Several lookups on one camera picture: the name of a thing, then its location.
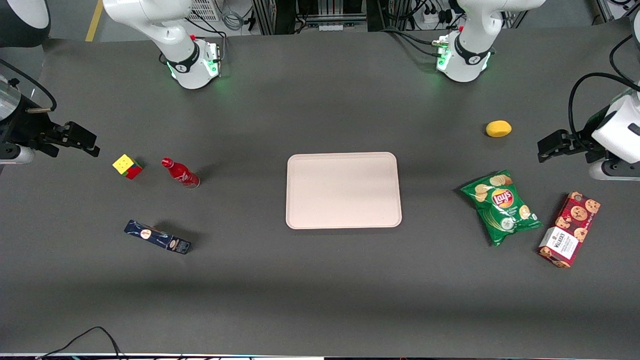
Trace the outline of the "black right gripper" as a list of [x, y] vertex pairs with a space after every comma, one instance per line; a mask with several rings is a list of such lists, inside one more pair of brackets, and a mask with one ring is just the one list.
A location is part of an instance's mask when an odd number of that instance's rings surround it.
[[98, 157], [100, 148], [96, 146], [98, 137], [82, 125], [68, 121], [59, 132], [59, 125], [50, 120], [48, 112], [28, 112], [39, 109], [34, 102], [21, 102], [11, 114], [1, 120], [1, 143], [38, 148], [48, 157], [58, 156], [59, 148], [53, 144], [82, 150], [91, 157]]

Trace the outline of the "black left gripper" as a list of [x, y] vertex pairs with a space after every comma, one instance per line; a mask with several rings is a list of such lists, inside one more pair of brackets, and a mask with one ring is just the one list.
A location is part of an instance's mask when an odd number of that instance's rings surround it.
[[582, 130], [577, 132], [577, 146], [574, 146], [574, 136], [567, 130], [556, 130], [538, 141], [539, 163], [551, 158], [571, 156], [585, 152], [585, 161], [594, 163], [605, 158], [606, 150], [593, 137], [606, 118], [608, 107], [602, 108], [586, 121]]

